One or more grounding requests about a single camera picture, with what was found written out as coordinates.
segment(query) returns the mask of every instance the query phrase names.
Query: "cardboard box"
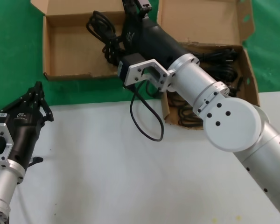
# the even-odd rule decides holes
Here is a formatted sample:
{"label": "cardboard box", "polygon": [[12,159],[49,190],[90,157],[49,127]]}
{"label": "cardboard box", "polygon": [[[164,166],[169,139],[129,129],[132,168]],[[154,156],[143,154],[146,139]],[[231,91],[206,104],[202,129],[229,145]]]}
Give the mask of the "cardboard box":
{"label": "cardboard box", "polygon": [[109,77],[117,67],[102,53],[105,46],[86,29],[94,10],[103,12],[121,34],[121,0],[31,0],[43,17],[43,72],[48,80]]}
{"label": "cardboard box", "polygon": [[[241,44],[254,32],[251,0],[160,0],[159,17],[162,28],[189,51],[234,48],[239,57],[233,66],[243,77],[238,97],[259,105],[256,79]],[[166,123],[178,125],[177,109],[169,107],[166,93],[162,108]]]}

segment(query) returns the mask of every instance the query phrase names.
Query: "power cord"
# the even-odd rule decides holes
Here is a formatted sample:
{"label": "power cord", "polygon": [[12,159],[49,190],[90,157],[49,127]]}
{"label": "power cord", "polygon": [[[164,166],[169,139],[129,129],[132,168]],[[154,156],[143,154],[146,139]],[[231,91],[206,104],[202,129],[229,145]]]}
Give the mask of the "power cord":
{"label": "power cord", "polygon": [[[162,119],[160,118],[160,116],[158,115],[158,113],[145,101],[145,99],[139,94],[139,89],[141,88],[141,86],[145,83],[145,81],[142,81],[139,86],[136,88],[134,85],[133,86],[124,86],[125,88],[127,88],[128,90],[130,90],[131,92],[134,93],[133,95],[133,98],[131,100],[131,104],[130,104],[130,113],[131,113],[131,117],[132,117],[132,120],[134,122],[134,124],[136,125],[136,127],[138,128],[138,130],[145,136],[147,137],[148,139],[152,140],[152,141],[162,141],[163,137],[164,137],[164,124],[163,124],[163,121]],[[144,106],[146,106],[147,109],[150,110],[151,113],[153,113],[153,115],[158,119],[159,123],[160,123],[160,126],[161,126],[161,136],[159,139],[155,139],[151,136],[149,136],[148,134],[146,134],[141,128],[140,126],[138,125],[135,117],[134,117],[134,114],[133,114],[133,104],[134,104],[134,101],[136,99],[136,97],[144,104]]]}
{"label": "power cord", "polygon": [[202,63],[202,69],[216,81],[228,84],[233,83],[238,78],[238,73],[232,66],[238,57],[233,48],[216,50],[211,53],[191,53]]}
{"label": "power cord", "polygon": [[[120,58],[125,55],[125,51],[120,48],[119,43],[122,42],[121,36],[116,36],[116,29],[114,25],[110,22],[110,20],[103,15],[102,13],[98,11],[94,11],[92,16],[90,17],[89,21],[86,24],[87,30],[94,35],[97,39],[99,39],[101,42],[105,44],[103,48],[103,53],[105,54],[105,58],[107,61],[115,66],[119,65]],[[162,119],[160,116],[157,114],[157,112],[145,101],[145,99],[139,94],[139,89],[141,86],[144,84],[145,81],[141,82],[139,86],[136,88],[134,85],[133,86],[124,86],[125,88],[129,89],[131,92],[134,93],[133,98],[131,100],[130,104],[130,113],[132,120],[138,130],[146,136],[148,139],[152,141],[162,141],[163,136],[164,136],[164,124],[162,122]],[[146,91],[147,94],[153,98],[158,97],[160,94],[158,91],[155,93],[150,93],[149,92],[149,82],[146,84]],[[153,113],[153,115],[158,119],[160,125],[161,125],[161,136],[159,139],[155,139],[148,134],[146,134],[138,125],[134,114],[133,114],[133,104],[136,99],[136,97]]]}
{"label": "power cord", "polygon": [[125,51],[120,48],[121,36],[116,36],[116,29],[110,20],[102,13],[94,11],[86,23],[87,30],[105,44],[102,49],[110,64],[119,65],[120,58]]}
{"label": "power cord", "polygon": [[178,109],[178,125],[183,127],[201,127],[203,120],[193,113],[193,108],[177,92],[168,92],[169,106]]}

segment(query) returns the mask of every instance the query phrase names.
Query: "white robotic arm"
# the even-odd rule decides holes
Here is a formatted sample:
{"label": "white robotic arm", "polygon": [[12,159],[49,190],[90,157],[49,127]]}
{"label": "white robotic arm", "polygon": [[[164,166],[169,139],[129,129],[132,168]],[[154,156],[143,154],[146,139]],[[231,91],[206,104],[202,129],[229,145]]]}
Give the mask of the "white robotic arm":
{"label": "white robotic arm", "polygon": [[185,54],[168,70],[156,60],[133,62],[139,54],[119,64],[118,76],[125,85],[149,80],[159,91],[176,91],[203,119],[208,140],[217,148],[233,152],[280,211],[280,134],[257,106],[228,96],[229,89],[199,67],[199,60]]}

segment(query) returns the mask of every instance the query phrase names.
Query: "white surface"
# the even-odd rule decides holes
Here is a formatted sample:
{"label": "white surface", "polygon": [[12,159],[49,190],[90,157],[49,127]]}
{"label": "white surface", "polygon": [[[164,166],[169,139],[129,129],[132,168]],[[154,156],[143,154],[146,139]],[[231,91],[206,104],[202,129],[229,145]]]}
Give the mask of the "white surface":
{"label": "white surface", "polygon": [[247,101],[223,98],[213,104],[208,113],[212,116],[204,118],[204,132],[217,148],[235,153],[250,148],[258,140],[260,115]]}
{"label": "white surface", "polygon": [[[280,93],[260,95],[280,130]],[[150,104],[161,114],[158,101]],[[52,107],[11,203],[11,224],[280,224],[280,214],[231,153],[202,131],[165,125],[152,142],[129,102]],[[135,114],[158,133],[142,106]]]}

